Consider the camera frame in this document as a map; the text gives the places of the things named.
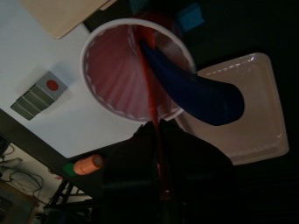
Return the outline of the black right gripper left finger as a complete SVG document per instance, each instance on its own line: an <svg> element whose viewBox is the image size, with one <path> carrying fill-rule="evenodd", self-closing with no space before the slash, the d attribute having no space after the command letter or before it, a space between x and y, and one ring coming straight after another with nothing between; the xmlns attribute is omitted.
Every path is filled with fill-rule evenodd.
<svg viewBox="0 0 299 224"><path fill-rule="evenodd" d="M143 124L110 155L103 172L102 224L157 224L155 127Z"/></svg>

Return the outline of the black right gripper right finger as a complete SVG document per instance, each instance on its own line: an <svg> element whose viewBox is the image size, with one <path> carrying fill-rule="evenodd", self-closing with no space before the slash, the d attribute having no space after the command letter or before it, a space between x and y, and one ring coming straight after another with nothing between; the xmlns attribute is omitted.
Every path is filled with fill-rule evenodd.
<svg viewBox="0 0 299 224"><path fill-rule="evenodd" d="M177 121L165 123L165 143L183 224L238 224L229 157Z"/></svg>

